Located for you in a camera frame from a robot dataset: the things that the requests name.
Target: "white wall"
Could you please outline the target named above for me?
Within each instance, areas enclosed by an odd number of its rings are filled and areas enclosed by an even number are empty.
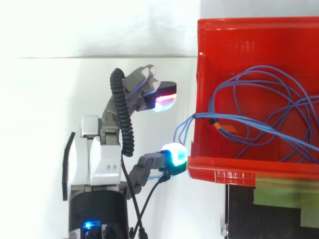
[[[196,58],[0,60],[2,238],[11,238],[6,235],[11,232],[26,239],[67,238],[61,173],[69,134],[83,115],[101,116],[114,68],[128,74],[147,64],[157,66],[157,79],[177,82],[177,101],[166,112],[133,115],[136,150],[125,159],[128,171],[143,154],[172,142],[176,126],[195,111]],[[153,127],[145,130],[147,122]],[[137,195],[140,208],[155,182]],[[223,212],[224,185],[193,180],[185,172],[158,186],[143,224],[151,239],[218,239]],[[136,221],[130,200],[129,225]]]
[[[200,18],[318,14],[318,0],[0,0],[0,58],[197,56]]]

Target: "blue cable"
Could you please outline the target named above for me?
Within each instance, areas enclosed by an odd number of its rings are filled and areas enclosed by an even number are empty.
[[[262,88],[265,88],[265,89],[268,89],[268,90],[271,90],[271,91],[276,92],[277,94],[279,94],[279,95],[283,96],[284,98],[286,98],[287,100],[289,100],[290,103],[293,102],[290,98],[288,98],[287,96],[285,96],[285,95],[282,94],[281,92],[279,92],[279,91],[277,91],[277,90],[275,90],[275,89],[273,89],[273,88],[264,86],[264,85],[250,84],[250,83],[241,84],[240,82],[232,82],[232,83],[235,83],[236,85],[245,85],[245,86],[251,85],[251,86],[262,87]],[[305,139],[307,138],[308,133],[311,132],[311,130],[309,130],[309,128],[311,128],[311,126],[310,126],[309,121],[306,119],[304,113],[302,112],[302,110],[301,110],[299,107],[296,107],[296,108],[298,109],[298,111],[300,112],[300,114],[302,115],[302,117],[304,118],[305,122],[308,124],[308,129],[307,129],[307,131],[306,131],[306,133],[305,133],[305,135],[304,135],[304,139],[303,139],[303,140],[305,140]],[[275,124],[277,124],[277,122],[278,122],[279,120],[281,120],[281,122],[280,122],[280,124],[279,124],[279,126],[278,126],[278,128],[277,128],[277,130],[279,130],[280,127],[282,126],[282,124],[283,124],[283,122],[284,122],[284,119],[285,119],[285,117],[287,116],[287,114],[288,114],[289,111],[290,111],[290,110],[286,110],[286,111],[284,112],[284,114],[283,114],[280,118],[278,118],[277,121],[276,121],[272,126],[274,126]],[[273,137],[272,137],[269,141],[267,141],[266,143],[259,144],[258,146],[265,145],[265,144],[269,143],[270,141],[272,141],[274,138],[275,138],[275,136],[273,136]]]
[[[283,75],[285,75],[286,77],[288,77],[289,79],[291,79],[294,83],[296,83],[299,88],[301,89],[301,91],[304,93],[305,97],[303,98],[295,89],[287,86],[278,76],[266,72],[266,71],[261,71],[261,70],[256,70],[256,68],[269,68],[272,70],[275,70]],[[269,81],[269,80],[241,80],[240,78],[244,75],[250,74],[250,73],[260,73],[260,74],[265,74],[268,76],[271,76],[273,78],[275,78],[277,81]],[[287,95],[283,94],[282,92],[269,87],[269,86],[265,86],[262,85],[261,83],[266,83],[266,84],[275,84],[275,85],[279,85],[282,86],[286,89],[287,91]],[[237,98],[236,98],[236,86],[256,86],[256,87],[261,87],[264,89],[268,89],[270,91],[273,91],[275,93],[277,93],[278,95],[284,97],[285,99],[288,100],[288,105],[285,107],[282,107],[278,110],[275,110],[274,112],[272,112],[267,119],[265,120],[265,122],[260,122],[258,120],[255,119],[251,119],[248,117],[245,117],[242,115],[242,112],[240,110],[239,104],[237,102]],[[235,106],[236,109],[239,113],[239,115],[226,115],[226,114],[217,114],[215,112],[215,105],[214,105],[214,99],[216,96],[216,93],[218,91],[220,91],[221,89],[225,88],[225,87],[233,87],[233,95],[234,95],[234,101],[235,101]],[[291,92],[294,93],[297,97],[299,97],[300,99],[297,100],[296,102],[294,102],[292,100],[292,96],[291,96]],[[182,124],[180,124],[176,130],[175,130],[175,134],[174,134],[174,139],[175,136],[177,134],[178,129],[183,126],[182,131],[179,134],[179,142],[181,143],[181,135],[183,134],[183,132],[185,131],[184,134],[184,140],[183,140],[183,144],[185,144],[186,142],[186,137],[187,137],[187,133],[190,127],[191,122],[193,121],[193,119],[196,118],[217,118],[217,119],[228,119],[228,120],[235,120],[238,121],[240,123],[243,123],[245,125],[246,128],[246,137],[244,136],[239,136],[239,135],[235,135],[232,133],[229,133],[227,131],[225,131],[223,128],[219,129],[218,131],[220,132],[221,135],[223,135],[225,138],[227,138],[228,140],[232,141],[232,142],[236,142],[236,143],[243,143],[246,144],[247,146],[236,156],[236,158],[240,157],[250,146],[263,146],[266,145],[267,143],[271,142],[276,136],[279,136],[281,139],[283,139],[285,142],[287,142],[292,148],[293,151],[288,154],[286,157],[284,157],[283,159],[280,160],[280,162],[285,161],[286,159],[288,159],[289,157],[291,157],[295,152],[300,153],[303,158],[301,159],[300,162],[303,162],[305,159],[309,160],[310,162],[313,163],[318,163],[318,161],[316,161],[312,155],[310,154],[310,149],[314,149],[316,151],[319,151],[319,148],[316,146],[312,145],[313,142],[313,132],[311,130],[311,122],[312,122],[312,117],[309,111],[308,106],[310,106],[316,123],[317,123],[317,127],[319,129],[319,120],[314,108],[314,104],[315,103],[319,103],[319,100],[317,101],[311,101],[311,99],[316,99],[319,98],[319,96],[309,96],[305,89],[302,87],[302,85],[292,76],[288,75],[287,73],[281,71],[280,69],[276,68],[276,67],[272,67],[272,66],[267,66],[267,65],[259,65],[259,66],[254,66],[254,67],[250,67],[248,69],[246,69],[244,72],[230,78],[229,80],[221,83],[216,90],[214,91],[213,95],[210,98],[209,101],[209,113],[198,113],[198,114],[194,114],[192,116],[190,116],[186,121],[184,121]],[[305,107],[306,109],[306,115],[305,116],[304,112],[301,110],[300,106]],[[301,114],[303,120],[306,122],[307,124],[307,130],[305,132],[305,135],[303,137],[302,140],[293,138],[289,135],[283,134],[281,132],[279,132],[281,126],[283,125],[285,118],[287,117],[288,113],[292,110],[296,108],[299,113]],[[272,124],[272,125],[267,125],[267,122],[278,112],[280,111],[284,111],[279,118],[276,119],[276,121]],[[258,134],[258,136],[254,137],[254,138],[250,138],[250,131],[249,131],[249,126],[254,127],[259,129],[261,132]],[[271,133],[273,134],[273,136],[267,140],[266,142],[263,143],[255,143],[257,140],[259,140],[265,133]],[[307,139],[307,137],[309,137],[309,143],[306,143],[305,140]]]

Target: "black rubber strip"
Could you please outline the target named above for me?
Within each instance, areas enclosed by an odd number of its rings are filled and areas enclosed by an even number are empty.
[[[68,201],[68,166],[69,166],[69,152],[75,132],[72,132],[64,149],[63,163],[62,163],[62,194],[63,200]]]

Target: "red storage bin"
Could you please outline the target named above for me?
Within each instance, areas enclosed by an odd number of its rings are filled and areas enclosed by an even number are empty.
[[[220,83],[255,65],[275,66],[295,77],[309,95],[319,95],[319,17],[199,20],[196,112],[208,112],[209,99]],[[269,79],[258,75],[249,77]],[[299,89],[288,78],[282,79]],[[263,88],[242,86],[236,88],[236,93],[243,115],[260,121],[287,105],[287,100]],[[217,113],[238,114],[231,87],[216,95],[215,105]],[[314,106],[319,114],[319,104]],[[239,135],[246,132],[241,123],[230,120],[220,120],[220,123]],[[313,145],[318,146],[318,128],[315,122],[312,126]],[[250,129],[252,135],[259,132]],[[280,131],[302,138],[306,126],[297,110],[289,113]],[[208,119],[196,119],[187,166],[190,176],[246,186],[255,186],[256,177],[319,182],[319,165],[300,164],[298,153],[285,162],[278,162],[292,151],[279,137],[265,146],[252,146],[240,159],[234,159],[244,147],[224,138]],[[317,152],[311,150],[311,154],[319,160]]]

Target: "bundle of blue wires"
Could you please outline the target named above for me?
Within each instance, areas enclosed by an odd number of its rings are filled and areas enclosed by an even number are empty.
[[[277,76],[273,73],[261,70],[261,69],[265,69],[265,68],[270,69],[272,71],[275,71],[276,73],[284,75],[288,79],[292,80],[301,89],[304,96],[299,94],[298,91],[296,91],[292,87],[289,87],[287,84],[285,84],[285,82],[279,76]],[[264,75],[271,77],[272,80],[259,80],[259,79],[242,80],[243,76],[251,74],[251,73],[264,74]],[[282,86],[282,87],[284,87],[285,91],[284,91],[284,93],[280,92],[280,91],[276,90],[275,88],[272,88],[270,85]],[[237,101],[237,97],[236,97],[236,87],[237,86],[255,86],[255,87],[261,87],[261,88],[267,89],[269,91],[275,92],[279,96],[286,99],[288,101],[288,104],[285,107],[279,108],[279,109],[275,110],[274,112],[272,112],[264,122],[245,117],[245,116],[243,116],[243,114],[240,110],[238,101]],[[238,115],[218,114],[215,111],[215,96],[216,96],[217,92],[219,92],[220,90],[222,90],[225,87],[233,87],[233,96],[234,96],[235,106],[236,106],[236,109],[238,111]],[[293,95],[298,97],[297,101],[293,100]],[[289,153],[287,156],[285,156],[284,158],[282,158],[280,160],[280,162],[287,160],[294,153],[298,152],[300,155],[302,155],[302,159],[300,160],[300,163],[304,162],[305,160],[308,160],[312,163],[318,164],[319,162],[317,160],[315,160],[313,158],[313,156],[310,154],[311,149],[313,149],[315,151],[319,151],[318,147],[312,145],[314,132],[312,131],[312,126],[311,126],[311,124],[312,124],[311,112],[313,113],[313,116],[315,118],[315,123],[317,125],[317,129],[319,129],[319,120],[318,120],[318,116],[317,116],[317,113],[316,113],[315,108],[314,108],[314,104],[316,104],[316,103],[319,103],[319,95],[309,96],[307,94],[307,92],[305,91],[305,89],[302,87],[302,85],[295,78],[293,78],[289,74],[285,73],[284,71],[282,71],[276,67],[268,66],[268,65],[253,66],[253,67],[248,68],[244,72],[242,72],[242,73],[230,78],[229,80],[223,82],[222,84],[220,84],[215,89],[213,95],[210,98],[208,112],[207,113],[193,114],[186,121],[184,121],[182,124],[180,124],[175,130],[174,142],[175,142],[175,138],[176,138],[178,129],[183,127],[181,132],[179,133],[178,141],[183,145],[185,144],[190,124],[194,119],[213,118],[213,119],[235,120],[235,121],[241,122],[245,125],[246,131],[247,131],[246,136],[239,136],[236,134],[229,133],[223,128],[220,128],[218,130],[220,132],[220,134],[223,135],[228,140],[246,145],[246,147],[242,151],[240,151],[235,158],[239,158],[244,152],[246,152],[249,149],[249,147],[251,147],[251,146],[264,146],[264,145],[270,143],[276,136],[279,136],[282,140],[284,140],[286,143],[288,143],[293,149],[293,151],[291,153]],[[304,114],[304,111],[301,109],[301,107],[305,107],[306,115]],[[289,112],[292,109],[298,110],[303,121],[307,125],[307,130],[306,130],[302,140],[279,132],[285,119],[287,118]],[[269,122],[269,120],[274,115],[276,115],[280,112],[282,112],[282,114],[276,119],[276,121],[273,124],[268,125],[267,123]],[[259,129],[260,133],[256,137],[251,137],[249,126],[254,127],[256,129]],[[256,143],[256,141],[258,141],[265,133],[271,133],[271,134],[273,134],[273,136],[270,139],[268,139],[266,142]]]

